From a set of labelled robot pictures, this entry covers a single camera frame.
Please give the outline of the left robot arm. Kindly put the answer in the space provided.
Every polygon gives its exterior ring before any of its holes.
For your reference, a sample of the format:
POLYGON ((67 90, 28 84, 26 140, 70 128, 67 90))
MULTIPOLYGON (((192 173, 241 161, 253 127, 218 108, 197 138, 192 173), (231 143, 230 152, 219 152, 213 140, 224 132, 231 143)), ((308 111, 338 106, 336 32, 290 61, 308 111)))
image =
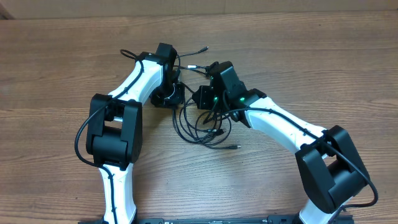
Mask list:
POLYGON ((174 69, 179 56, 170 44, 160 43, 155 53, 121 54, 135 61, 134 70, 107 95, 95 94, 90 102, 86 151, 91 165, 101 173, 105 213, 99 223, 135 223, 133 167, 143 142, 143 105, 150 101, 159 108, 175 109, 182 104, 180 71, 174 69))

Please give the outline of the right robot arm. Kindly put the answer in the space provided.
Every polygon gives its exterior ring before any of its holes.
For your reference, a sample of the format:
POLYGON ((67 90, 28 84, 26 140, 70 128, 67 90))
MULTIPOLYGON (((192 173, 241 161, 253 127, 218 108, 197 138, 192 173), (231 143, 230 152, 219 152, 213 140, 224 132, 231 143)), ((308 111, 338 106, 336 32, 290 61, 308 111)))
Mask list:
POLYGON ((298 165, 308 202, 295 223, 333 223, 351 208, 349 201, 371 183, 347 130, 310 124, 281 107, 258 89, 248 90, 230 61, 205 67, 210 79, 193 100, 210 110, 205 121, 232 119, 258 130, 288 149, 298 165))

